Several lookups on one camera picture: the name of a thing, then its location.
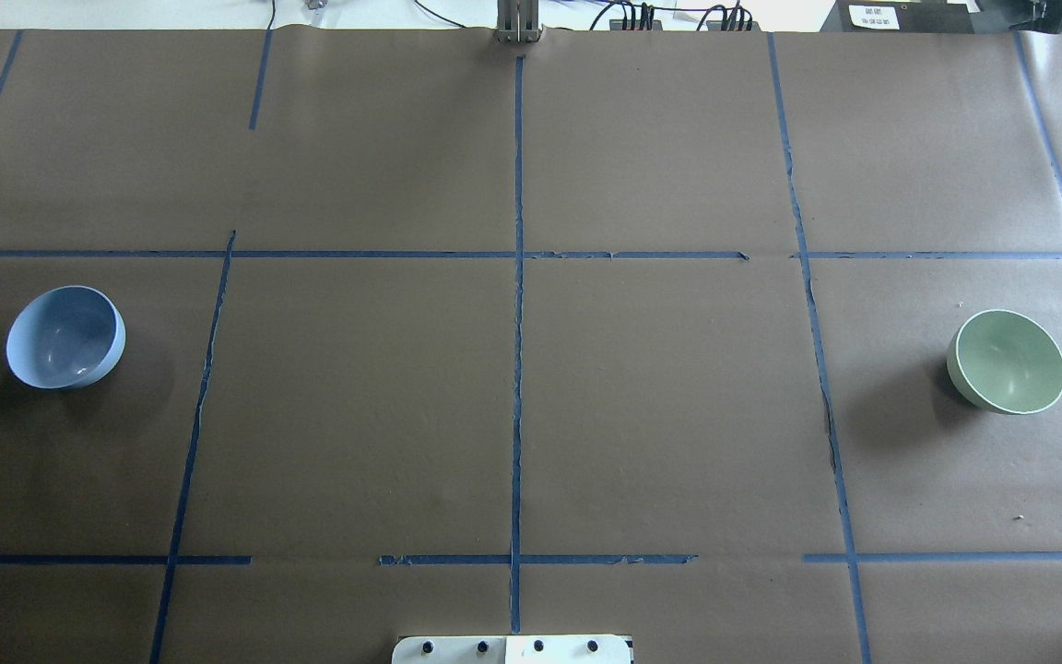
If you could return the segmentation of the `blue bowl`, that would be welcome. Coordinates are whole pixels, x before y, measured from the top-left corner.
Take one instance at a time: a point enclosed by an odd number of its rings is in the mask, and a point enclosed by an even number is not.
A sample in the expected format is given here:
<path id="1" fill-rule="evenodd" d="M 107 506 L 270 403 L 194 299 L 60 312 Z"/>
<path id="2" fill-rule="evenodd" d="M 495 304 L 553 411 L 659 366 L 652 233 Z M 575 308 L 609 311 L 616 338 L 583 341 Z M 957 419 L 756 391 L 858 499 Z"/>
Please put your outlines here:
<path id="1" fill-rule="evenodd" d="M 48 290 L 27 303 L 8 328 L 8 371 L 41 390 L 98 384 L 121 361 L 127 327 L 102 291 L 85 285 Z"/>

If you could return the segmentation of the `green bowl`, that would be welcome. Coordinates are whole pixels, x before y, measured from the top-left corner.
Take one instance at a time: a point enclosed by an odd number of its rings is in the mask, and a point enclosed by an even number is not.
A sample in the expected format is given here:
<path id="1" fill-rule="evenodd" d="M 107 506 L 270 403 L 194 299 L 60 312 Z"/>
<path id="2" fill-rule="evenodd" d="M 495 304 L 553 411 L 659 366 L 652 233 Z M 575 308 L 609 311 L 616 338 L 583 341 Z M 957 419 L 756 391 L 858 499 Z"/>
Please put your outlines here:
<path id="1" fill-rule="evenodd" d="M 1027 314 L 991 308 L 953 333 L 945 354 L 950 382 L 975 408 L 1033 415 L 1062 398 L 1062 351 Z"/>

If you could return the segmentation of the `white plate with black knobs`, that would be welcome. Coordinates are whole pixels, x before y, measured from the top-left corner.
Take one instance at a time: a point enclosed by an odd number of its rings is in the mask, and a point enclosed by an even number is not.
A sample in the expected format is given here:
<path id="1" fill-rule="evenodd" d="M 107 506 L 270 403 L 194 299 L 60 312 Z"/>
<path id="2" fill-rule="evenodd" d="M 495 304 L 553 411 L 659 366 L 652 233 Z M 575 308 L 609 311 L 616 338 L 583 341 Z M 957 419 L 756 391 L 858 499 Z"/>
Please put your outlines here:
<path id="1" fill-rule="evenodd" d="M 392 663 L 633 663 L 618 634 L 422 635 L 393 647 Z"/>

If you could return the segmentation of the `brown paper table cover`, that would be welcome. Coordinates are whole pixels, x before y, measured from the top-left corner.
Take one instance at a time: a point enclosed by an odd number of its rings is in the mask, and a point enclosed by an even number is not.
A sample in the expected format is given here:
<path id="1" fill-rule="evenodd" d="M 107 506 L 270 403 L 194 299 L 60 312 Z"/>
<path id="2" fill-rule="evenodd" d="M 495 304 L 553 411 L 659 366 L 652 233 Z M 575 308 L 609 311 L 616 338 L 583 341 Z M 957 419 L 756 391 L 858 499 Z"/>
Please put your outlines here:
<path id="1" fill-rule="evenodd" d="M 1062 351 L 1062 35 L 0 30 L 0 663 L 1062 663 L 991 308 Z"/>

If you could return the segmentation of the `black power strip with plugs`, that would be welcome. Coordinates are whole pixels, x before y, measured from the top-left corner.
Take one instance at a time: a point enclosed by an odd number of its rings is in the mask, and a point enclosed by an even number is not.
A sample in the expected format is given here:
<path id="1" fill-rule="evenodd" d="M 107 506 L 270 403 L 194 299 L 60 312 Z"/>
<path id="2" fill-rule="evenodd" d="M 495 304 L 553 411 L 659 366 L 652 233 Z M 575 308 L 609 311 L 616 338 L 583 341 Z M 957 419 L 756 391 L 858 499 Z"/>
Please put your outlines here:
<path id="1" fill-rule="evenodd" d="M 761 25 L 741 1 L 709 7 L 663 6 L 649 1 L 606 1 L 589 29 L 614 32 L 661 32 L 679 27 L 693 32 L 760 32 Z"/>

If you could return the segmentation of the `black box with white label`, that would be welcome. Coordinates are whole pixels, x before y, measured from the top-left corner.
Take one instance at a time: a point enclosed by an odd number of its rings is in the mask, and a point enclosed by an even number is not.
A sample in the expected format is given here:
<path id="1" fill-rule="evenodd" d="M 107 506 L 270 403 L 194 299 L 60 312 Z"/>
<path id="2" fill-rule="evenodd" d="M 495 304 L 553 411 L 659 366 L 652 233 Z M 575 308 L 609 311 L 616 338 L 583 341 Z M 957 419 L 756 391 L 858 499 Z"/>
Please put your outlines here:
<path id="1" fill-rule="evenodd" d="M 965 3 L 947 1 L 834 1 L 821 33 L 901 32 L 974 34 Z"/>

